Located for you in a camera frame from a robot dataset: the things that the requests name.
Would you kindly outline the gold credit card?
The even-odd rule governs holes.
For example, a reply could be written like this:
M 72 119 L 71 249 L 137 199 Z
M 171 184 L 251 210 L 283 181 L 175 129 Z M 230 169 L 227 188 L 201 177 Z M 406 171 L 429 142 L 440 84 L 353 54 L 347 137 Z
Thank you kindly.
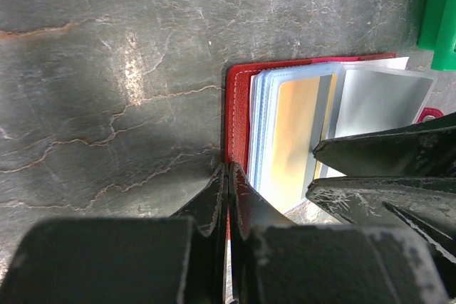
M 320 165 L 312 151 L 328 126 L 335 73 L 282 83 L 276 111 L 271 171 L 264 189 L 280 212 L 305 199 Z

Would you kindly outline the green plastic bin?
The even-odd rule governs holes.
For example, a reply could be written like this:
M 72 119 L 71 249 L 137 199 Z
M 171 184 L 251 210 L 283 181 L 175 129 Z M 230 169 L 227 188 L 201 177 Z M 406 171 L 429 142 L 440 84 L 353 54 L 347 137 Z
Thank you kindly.
M 433 70 L 455 70 L 455 0 L 426 0 L 418 48 L 433 52 Z

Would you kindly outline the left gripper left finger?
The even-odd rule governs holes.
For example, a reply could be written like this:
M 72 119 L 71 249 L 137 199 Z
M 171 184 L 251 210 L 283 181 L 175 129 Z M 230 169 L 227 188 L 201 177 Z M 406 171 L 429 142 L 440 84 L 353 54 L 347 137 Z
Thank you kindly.
M 167 218 L 57 218 L 22 238 L 3 303 L 223 303 L 227 171 Z

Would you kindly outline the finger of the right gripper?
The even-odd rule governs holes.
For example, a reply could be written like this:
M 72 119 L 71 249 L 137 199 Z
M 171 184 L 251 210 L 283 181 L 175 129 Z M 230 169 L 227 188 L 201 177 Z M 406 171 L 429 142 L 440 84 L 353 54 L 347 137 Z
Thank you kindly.
M 349 177 L 454 177 L 455 114 L 320 142 L 314 157 Z
M 408 227 L 455 262 L 454 177 L 317 179 L 306 198 L 344 223 Z

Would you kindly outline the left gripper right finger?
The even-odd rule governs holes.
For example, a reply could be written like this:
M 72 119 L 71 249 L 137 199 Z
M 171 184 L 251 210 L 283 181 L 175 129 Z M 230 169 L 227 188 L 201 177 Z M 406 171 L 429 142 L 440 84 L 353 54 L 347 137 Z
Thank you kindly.
M 229 168 L 238 303 L 447 303 L 425 242 L 391 225 L 298 225 Z

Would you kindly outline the red card holder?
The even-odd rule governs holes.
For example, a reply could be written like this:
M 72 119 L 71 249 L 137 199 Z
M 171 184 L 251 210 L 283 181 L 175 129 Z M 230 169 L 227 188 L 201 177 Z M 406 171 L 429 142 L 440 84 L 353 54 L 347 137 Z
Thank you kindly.
M 227 74 L 225 159 L 285 212 L 308 185 L 338 172 L 312 152 L 326 139 L 441 117 L 426 102 L 435 78 L 393 53 L 236 65 Z

